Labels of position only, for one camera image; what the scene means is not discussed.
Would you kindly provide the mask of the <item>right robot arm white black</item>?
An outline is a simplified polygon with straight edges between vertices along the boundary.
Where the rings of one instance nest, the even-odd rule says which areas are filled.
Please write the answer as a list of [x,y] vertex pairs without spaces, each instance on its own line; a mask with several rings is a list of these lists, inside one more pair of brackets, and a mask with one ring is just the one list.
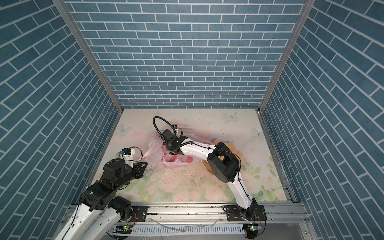
[[241,159],[226,144],[216,145],[198,143],[190,138],[165,130],[159,134],[164,146],[172,155],[188,155],[206,161],[214,175],[228,184],[243,219],[247,221],[266,221],[265,209],[259,205],[247,190],[241,176]]

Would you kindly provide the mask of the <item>right green circuit board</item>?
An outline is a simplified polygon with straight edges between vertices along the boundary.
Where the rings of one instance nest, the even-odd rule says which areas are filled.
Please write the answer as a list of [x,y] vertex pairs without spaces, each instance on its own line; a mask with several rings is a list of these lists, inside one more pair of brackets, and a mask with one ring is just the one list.
[[245,230],[246,231],[259,231],[262,229],[262,226],[258,225],[258,224],[245,224]]

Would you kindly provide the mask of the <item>left metal corner post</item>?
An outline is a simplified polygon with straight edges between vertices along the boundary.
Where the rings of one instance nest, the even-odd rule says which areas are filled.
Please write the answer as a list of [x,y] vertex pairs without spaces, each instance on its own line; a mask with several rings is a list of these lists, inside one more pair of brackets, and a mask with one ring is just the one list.
[[53,4],[55,5],[56,9],[58,10],[59,14],[63,18],[64,22],[68,26],[71,34],[73,35],[74,39],[76,40],[77,44],[79,45],[80,49],[84,53],[85,57],[87,58],[90,66],[96,73],[97,77],[99,78],[99,81],[104,86],[105,90],[107,91],[109,97],[111,98],[112,102],[114,103],[116,109],[121,114],[124,110],[122,107],[120,101],[118,100],[116,94],[114,93],[111,85],[109,84],[103,70],[101,69],[98,61],[96,60],[94,54],[92,53],[92,50],[90,46],[88,45],[86,39],[84,38],[79,26],[77,25],[74,17],[72,16],[71,12],[69,11],[65,1],[62,0],[52,0]]

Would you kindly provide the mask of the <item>left green circuit board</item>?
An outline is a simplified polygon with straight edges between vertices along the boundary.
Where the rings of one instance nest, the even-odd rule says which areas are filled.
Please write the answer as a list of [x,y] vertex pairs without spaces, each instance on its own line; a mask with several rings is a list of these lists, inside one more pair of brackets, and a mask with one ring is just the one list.
[[113,229],[113,234],[131,234],[131,226],[115,226]]

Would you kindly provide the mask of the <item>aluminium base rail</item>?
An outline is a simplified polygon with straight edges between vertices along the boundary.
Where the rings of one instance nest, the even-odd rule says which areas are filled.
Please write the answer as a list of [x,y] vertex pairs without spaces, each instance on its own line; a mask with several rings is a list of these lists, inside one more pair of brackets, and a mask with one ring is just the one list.
[[[223,206],[232,205],[231,203],[133,203],[132,206],[148,206],[146,221],[139,224],[150,224],[158,222],[160,224],[210,224],[215,221],[219,223],[229,223],[224,213]],[[262,202],[267,220],[265,222],[250,221],[250,223],[288,223],[304,224],[310,221],[303,204],[282,202]]]

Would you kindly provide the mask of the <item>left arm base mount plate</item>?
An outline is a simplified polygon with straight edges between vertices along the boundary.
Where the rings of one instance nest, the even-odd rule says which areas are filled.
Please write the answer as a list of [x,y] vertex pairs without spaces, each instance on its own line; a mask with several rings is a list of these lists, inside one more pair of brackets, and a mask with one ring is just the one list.
[[134,223],[139,222],[143,223],[146,221],[148,206],[132,206],[131,212],[129,213],[127,218],[121,218],[120,222],[122,223]]

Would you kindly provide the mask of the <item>metal corner post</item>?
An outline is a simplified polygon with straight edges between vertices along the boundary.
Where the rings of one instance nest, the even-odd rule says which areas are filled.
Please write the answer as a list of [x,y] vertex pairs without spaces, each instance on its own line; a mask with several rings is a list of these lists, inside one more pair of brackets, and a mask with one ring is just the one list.
[[84,38],[79,26],[77,25],[74,17],[72,16],[71,12],[69,11],[65,1],[62,0],[52,0],[53,4],[55,5],[56,9],[58,10],[59,14],[63,18],[64,22],[68,26],[71,34],[73,35],[74,39],[76,40],[77,44],[79,45],[80,49],[84,53],[85,57],[87,58],[90,66],[96,73],[97,77],[99,78],[99,81],[104,86],[105,90],[107,91],[109,97],[111,98],[112,102],[114,103],[116,109],[121,114],[124,110],[122,107],[120,101],[118,100],[116,94],[114,93],[111,85],[109,84],[103,70],[101,69],[98,61],[96,60],[94,54],[92,53],[92,50],[90,46],[88,45],[86,39]]
[[281,56],[279,64],[276,67],[274,75],[271,78],[269,86],[267,87],[266,93],[263,96],[263,99],[262,99],[261,104],[259,106],[259,112],[260,113],[262,113],[267,107],[268,101],[272,96],[272,93],[273,93],[273,91],[274,91],[274,89],[275,89],[275,87],[279,81],[279,78],[282,74],[282,71],[283,71],[283,69],[284,69],[284,67],[288,61],[288,58],[289,58],[289,56],[290,56],[298,38],[299,38],[299,35],[300,35],[300,33],[304,27],[306,20],[309,17],[309,14],[310,14],[315,2],[316,2],[315,0],[307,0],[307,1],[305,1],[304,5],[303,5],[303,8],[299,14],[298,20],[295,23],[293,31],[290,35],[290,38],[288,39],[287,45],[286,45],[284,52]]

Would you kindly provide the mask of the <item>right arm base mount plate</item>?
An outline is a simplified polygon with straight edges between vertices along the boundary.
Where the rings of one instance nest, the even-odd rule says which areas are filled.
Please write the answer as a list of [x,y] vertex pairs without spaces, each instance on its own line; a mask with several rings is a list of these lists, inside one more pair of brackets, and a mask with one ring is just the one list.
[[239,221],[261,221],[267,220],[266,211],[263,205],[251,205],[248,209],[243,209],[238,205],[223,206],[224,213],[229,222]]

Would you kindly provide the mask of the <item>peach scalloped bowl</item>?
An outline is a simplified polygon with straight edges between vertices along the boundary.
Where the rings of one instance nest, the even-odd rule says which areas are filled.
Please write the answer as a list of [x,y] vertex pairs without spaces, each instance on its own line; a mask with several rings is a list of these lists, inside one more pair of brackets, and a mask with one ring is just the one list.
[[232,142],[220,142],[215,140],[213,145],[217,151],[214,151],[215,159],[220,160],[219,167],[214,165],[211,166],[211,162],[203,162],[204,167],[211,175],[215,175],[220,181],[224,183],[234,182],[231,179],[235,179],[235,175],[241,170],[241,158],[242,153],[239,152],[235,144]]

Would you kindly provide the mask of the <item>green circuit board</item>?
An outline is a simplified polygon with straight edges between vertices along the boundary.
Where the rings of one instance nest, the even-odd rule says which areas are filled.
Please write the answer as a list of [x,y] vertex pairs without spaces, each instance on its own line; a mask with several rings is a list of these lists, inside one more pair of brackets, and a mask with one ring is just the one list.
[[262,229],[262,226],[258,225],[258,224],[245,224],[245,230],[246,231],[259,231]]
[[113,234],[131,234],[131,226],[115,226],[113,229]]

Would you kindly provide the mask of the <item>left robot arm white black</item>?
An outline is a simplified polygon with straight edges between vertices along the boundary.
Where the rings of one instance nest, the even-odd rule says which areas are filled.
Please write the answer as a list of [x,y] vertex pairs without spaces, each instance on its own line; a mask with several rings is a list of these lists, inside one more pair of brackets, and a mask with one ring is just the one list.
[[114,225],[119,233],[130,233],[136,223],[144,222],[148,207],[133,207],[131,201],[116,193],[131,181],[141,179],[147,165],[138,162],[130,166],[123,159],[107,162],[100,180],[81,194],[74,213],[56,239],[100,240]]

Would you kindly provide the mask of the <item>right metal corner post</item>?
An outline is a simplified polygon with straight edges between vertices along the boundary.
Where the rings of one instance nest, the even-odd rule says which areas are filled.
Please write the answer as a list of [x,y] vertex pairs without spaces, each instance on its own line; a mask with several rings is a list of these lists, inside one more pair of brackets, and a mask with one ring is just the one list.
[[315,2],[316,2],[315,0],[307,0],[307,1],[305,1],[304,5],[303,5],[303,8],[299,14],[298,20],[295,23],[293,31],[290,35],[290,38],[288,39],[287,45],[286,45],[284,52],[281,56],[279,64],[276,67],[274,75],[271,78],[269,86],[267,87],[266,93],[263,96],[263,99],[262,99],[261,104],[259,106],[259,112],[260,113],[262,113],[267,107],[268,101],[272,96],[272,93],[273,93],[273,91],[274,91],[274,89],[275,89],[275,87],[279,81],[279,78],[282,74],[282,71],[283,71],[283,69],[284,69],[284,67],[288,61],[288,58],[289,58],[289,56],[290,56],[298,38],[299,38],[299,35],[300,35],[300,33],[304,27],[306,20],[309,17],[309,14],[310,14]]

